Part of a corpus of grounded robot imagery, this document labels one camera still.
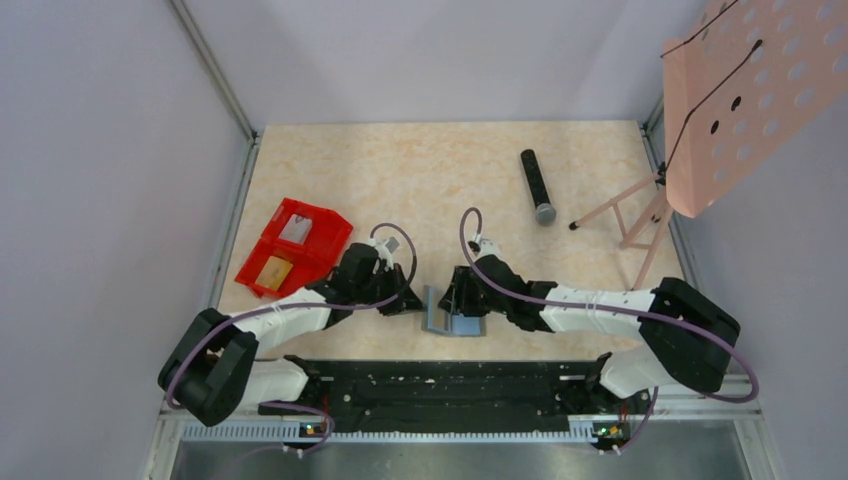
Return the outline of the grey card holder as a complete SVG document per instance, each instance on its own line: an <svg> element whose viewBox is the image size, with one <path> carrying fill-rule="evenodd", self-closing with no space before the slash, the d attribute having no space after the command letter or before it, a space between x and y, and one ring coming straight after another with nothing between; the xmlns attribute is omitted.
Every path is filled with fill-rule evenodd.
<svg viewBox="0 0 848 480"><path fill-rule="evenodd" d="M436 287L425 286L425 316L422 330L426 333L446 337L474 338L486 335L484 317L469 317L453 314L437 305L443 292Z"/></svg>

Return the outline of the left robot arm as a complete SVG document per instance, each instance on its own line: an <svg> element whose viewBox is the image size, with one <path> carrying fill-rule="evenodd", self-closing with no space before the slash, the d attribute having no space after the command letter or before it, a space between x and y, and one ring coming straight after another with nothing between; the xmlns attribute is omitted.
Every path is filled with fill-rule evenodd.
<svg viewBox="0 0 848 480"><path fill-rule="evenodd" d="M236 314L199 312L158 375L168 405L215 426L239 409L299 399L312 377L306 365L281 359L260 366L260 357L356 311L390 316L408 302L418 308L419 299L393 259L397 247L395 238L355 242L326 277L288 296Z"/></svg>

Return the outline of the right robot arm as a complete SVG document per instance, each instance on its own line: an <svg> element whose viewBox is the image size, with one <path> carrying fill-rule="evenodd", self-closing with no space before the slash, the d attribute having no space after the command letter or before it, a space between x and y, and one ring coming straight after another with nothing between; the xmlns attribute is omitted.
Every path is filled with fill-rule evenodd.
<svg viewBox="0 0 848 480"><path fill-rule="evenodd" d="M495 255L456 267L438 305L465 317L498 313L528 332L588 331L635 341L602 354L593 373L594 383L621 399L674 383L717 393L741 332L737 320L679 278L647 290L581 290L525 280Z"/></svg>

